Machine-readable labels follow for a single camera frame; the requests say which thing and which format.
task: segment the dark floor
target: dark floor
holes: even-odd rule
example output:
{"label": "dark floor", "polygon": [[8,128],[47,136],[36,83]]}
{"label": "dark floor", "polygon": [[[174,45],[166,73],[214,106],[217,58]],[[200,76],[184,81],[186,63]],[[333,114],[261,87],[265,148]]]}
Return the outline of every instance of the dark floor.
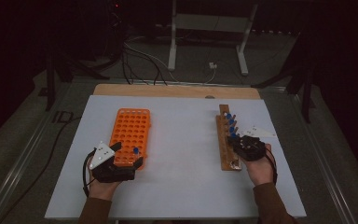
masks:
{"label": "dark floor", "polygon": [[[180,42],[177,50],[176,70],[169,73],[167,64],[169,38],[159,37],[149,42],[133,36],[129,47],[160,59],[155,60],[163,78],[170,84],[182,85],[228,85],[249,87],[279,73],[296,39],[288,35],[251,34],[245,55],[250,74],[241,76],[235,54],[236,42],[232,39],[214,41],[205,38],[203,45]],[[149,85],[157,74],[154,65],[130,54],[130,65],[134,83]],[[217,64],[215,74],[207,67],[209,62]],[[46,73],[35,77],[36,88],[20,108],[0,129],[0,187],[23,151],[32,151],[24,164],[23,173],[12,180],[11,188],[0,191],[0,215],[18,199],[31,185],[44,165],[53,148],[61,123],[52,122],[57,111],[74,113],[80,117],[88,97],[99,83],[127,83],[121,63],[102,72],[111,77],[101,81],[77,75],[72,83],[57,81],[57,102],[50,112],[46,112],[44,97],[37,96],[45,87]],[[307,217],[301,223],[358,223],[358,164],[351,153],[346,139],[338,128],[316,86],[312,89],[314,107],[310,110],[311,124],[300,116],[300,103],[296,95],[287,95],[284,87],[288,79],[260,90],[265,100],[286,159],[292,170],[296,185],[305,206]],[[54,190],[66,153],[76,133],[78,121],[67,125],[54,148],[52,160],[34,187],[7,215],[3,223],[76,223],[75,220],[44,219],[49,198]],[[133,221],[149,223],[151,221]],[[192,223],[255,223],[249,220],[193,220]]]}

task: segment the white triangular marker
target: white triangular marker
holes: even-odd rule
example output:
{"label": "white triangular marker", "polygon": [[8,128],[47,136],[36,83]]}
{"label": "white triangular marker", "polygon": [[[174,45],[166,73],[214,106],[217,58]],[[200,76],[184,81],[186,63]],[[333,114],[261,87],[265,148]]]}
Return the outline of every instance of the white triangular marker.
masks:
{"label": "white triangular marker", "polygon": [[277,137],[276,133],[270,133],[262,128],[253,126],[251,129],[241,133],[242,136],[247,135],[251,137]]}
{"label": "white triangular marker", "polygon": [[103,142],[98,145],[97,150],[95,150],[95,154],[92,157],[91,164],[89,168],[92,170],[95,167],[101,165],[104,161],[107,161],[109,158],[115,155],[115,151],[112,150],[109,146],[104,144]]}

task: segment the hand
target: hand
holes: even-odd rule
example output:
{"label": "hand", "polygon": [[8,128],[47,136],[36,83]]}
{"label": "hand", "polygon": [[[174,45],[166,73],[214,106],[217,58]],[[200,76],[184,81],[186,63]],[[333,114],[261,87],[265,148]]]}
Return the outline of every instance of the hand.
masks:
{"label": "hand", "polygon": [[89,169],[89,181],[91,181],[89,184],[89,197],[112,201],[113,194],[121,182],[101,183],[97,179],[94,179],[92,171],[90,170],[91,161],[92,157],[89,158],[89,162],[87,164]]}
{"label": "hand", "polygon": [[[267,156],[275,162],[274,157],[271,155],[271,145],[266,144],[266,148]],[[246,161],[244,159],[241,160],[245,163],[249,177],[255,186],[266,183],[273,183],[273,170],[269,160],[266,157],[263,157],[258,161]]]}

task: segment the sleeve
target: sleeve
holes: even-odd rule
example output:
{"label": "sleeve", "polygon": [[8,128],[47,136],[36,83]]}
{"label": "sleeve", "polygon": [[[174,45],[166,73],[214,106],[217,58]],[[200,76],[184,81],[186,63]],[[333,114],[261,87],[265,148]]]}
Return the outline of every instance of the sleeve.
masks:
{"label": "sleeve", "polygon": [[281,196],[273,183],[262,184],[254,187],[254,195],[261,223],[298,224],[295,218],[287,214]]}
{"label": "sleeve", "polygon": [[96,198],[87,198],[78,224],[106,224],[112,202]]}

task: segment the orange plastic tray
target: orange plastic tray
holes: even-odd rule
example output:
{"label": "orange plastic tray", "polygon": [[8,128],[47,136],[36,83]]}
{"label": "orange plastic tray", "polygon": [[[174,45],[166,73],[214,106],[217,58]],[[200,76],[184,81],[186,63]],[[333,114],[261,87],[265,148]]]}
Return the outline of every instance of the orange plastic tray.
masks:
{"label": "orange plastic tray", "polygon": [[[138,157],[144,157],[144,163],[138,170],[144,168],[150,126],[148,109],[120,108],[118,110],[109,145],[121,142],[121,150],[115,154],[114,165],[132,166]],[[134,153],[136,147],[138,147],[138,155]]]}

